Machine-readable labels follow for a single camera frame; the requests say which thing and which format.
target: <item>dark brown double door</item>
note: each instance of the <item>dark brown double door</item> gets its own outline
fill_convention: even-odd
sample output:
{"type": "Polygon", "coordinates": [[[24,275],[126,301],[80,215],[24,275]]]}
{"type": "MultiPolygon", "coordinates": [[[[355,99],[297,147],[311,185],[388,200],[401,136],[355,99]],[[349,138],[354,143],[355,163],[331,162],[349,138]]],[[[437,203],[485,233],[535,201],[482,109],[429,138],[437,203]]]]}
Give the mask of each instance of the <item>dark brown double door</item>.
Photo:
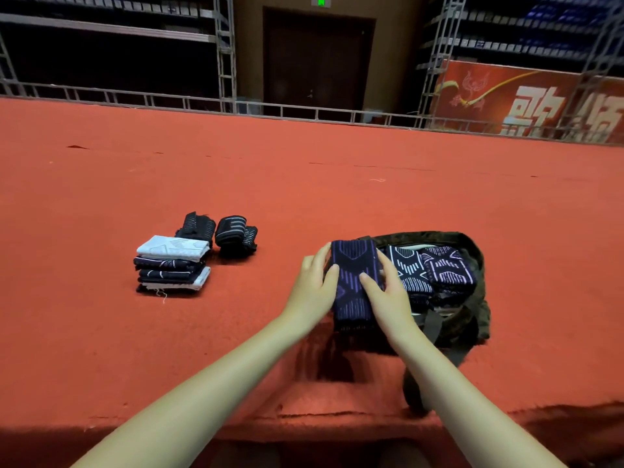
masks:
{"type": "MultiPolygon", "coordinates": [[[[267,103],[362,109],[374,20],[265,8],[264,22],[267,103]]],[[[284,116],[314,118],[315,113],[285,109],[284,116]]],[[[345,120],[349,114],[319,116],[345,120]]]]}

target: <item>open duffel bag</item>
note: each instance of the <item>open duffel bag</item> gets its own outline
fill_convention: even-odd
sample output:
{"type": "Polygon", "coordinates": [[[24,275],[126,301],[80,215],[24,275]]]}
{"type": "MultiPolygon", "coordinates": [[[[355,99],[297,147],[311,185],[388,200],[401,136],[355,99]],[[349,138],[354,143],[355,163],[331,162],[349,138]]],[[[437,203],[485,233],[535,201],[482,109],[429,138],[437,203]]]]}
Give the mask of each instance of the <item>open duffel bag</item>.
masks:
{"type": "MultiPolygon", "coordinates": [[[[426,337],[455,365],[459,366],[475,345],[490,338],[490,308],[486,302],[485,265],[483,254],[471,238],[455,231],[414,231],[383,236],[363,236],[359,240],[373,240],[378,249],[387,251],[388,246],[415,246],[429,244],[450,246],[458,250],[464,263],[472,271],[476,283],[472,294],[452,307],[430,307],[423,311],[412,305],[415,322],[426,337]]],[[[406,370],[403,380],[405,400],[416,414],[430,410],[421,400],[416,381],[406,370]]]]}

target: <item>person's left hand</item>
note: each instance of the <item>person's left hand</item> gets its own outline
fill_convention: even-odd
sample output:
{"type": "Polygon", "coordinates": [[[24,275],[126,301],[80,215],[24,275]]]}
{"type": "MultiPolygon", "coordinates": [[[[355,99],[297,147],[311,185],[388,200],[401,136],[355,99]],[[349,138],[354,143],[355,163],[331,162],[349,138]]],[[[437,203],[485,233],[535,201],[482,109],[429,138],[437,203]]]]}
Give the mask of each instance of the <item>person's left hand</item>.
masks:
{"type": "Polygon", "coordinates": [[[290,291],[290,297],[280,319],[292,326],[292,330],[307,335],[330,311],[336,299],[338,265],[333,265],[325,275],[323,268],[332,243],[327,243],[315,256],[306,256],[301,271],[290,291]]]}

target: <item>hand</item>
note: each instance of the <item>hand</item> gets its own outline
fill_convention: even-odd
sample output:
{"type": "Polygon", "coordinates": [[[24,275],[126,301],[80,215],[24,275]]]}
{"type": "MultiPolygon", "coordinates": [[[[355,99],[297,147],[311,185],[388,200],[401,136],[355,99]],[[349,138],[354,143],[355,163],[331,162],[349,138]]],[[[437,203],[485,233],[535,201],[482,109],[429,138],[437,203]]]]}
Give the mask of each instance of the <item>hand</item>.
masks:
{"type": "Polygon", "coordinates": [[[405,332],[413,333],[418,325],[412,317],[412,309],[408,292],[403,287],[396,267],[384,253],[377,250],[377,255],[384,268],[386,277],[386,290],[382,291],[377,283],[367,274],[359,275],[359,281],[366,291],[372,312],[375,314],[379,327],[386,334],[388,341],[392,343],[405,332]]]}
{"type": "Polygon", "coordinates": [[[338,265],[327,271],[323,281],[323,268],[331,245],[327,243],[315,256],[303,258],[301,271],[280,316],[294,331],[300,332],[301,337],[310,333],[336,299],[338,265]]]}

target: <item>red carpet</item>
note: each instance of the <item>red carpet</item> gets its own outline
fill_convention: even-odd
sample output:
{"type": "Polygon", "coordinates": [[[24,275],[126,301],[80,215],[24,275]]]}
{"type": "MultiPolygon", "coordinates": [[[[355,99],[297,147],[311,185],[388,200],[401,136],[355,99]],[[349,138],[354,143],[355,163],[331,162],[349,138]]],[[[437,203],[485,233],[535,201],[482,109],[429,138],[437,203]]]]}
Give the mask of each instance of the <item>red carpet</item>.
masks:
{"type": "MultiPolygon", "coordinates": [[[[492,339],[463,373],[562,458],[624,449],[622,149],[5,99],[0,151],[0,459],[121,424],[277,316],[327,241],[426,229],[486,257],[492,339]],[[247,217],[257,254],[214,259],[196,298],[137,295],[134,250],[193,210],[247,217]]],[[[397,358],[319,381],[329,336],[220,437],[446,446],[410,418],[397,358]]]]}

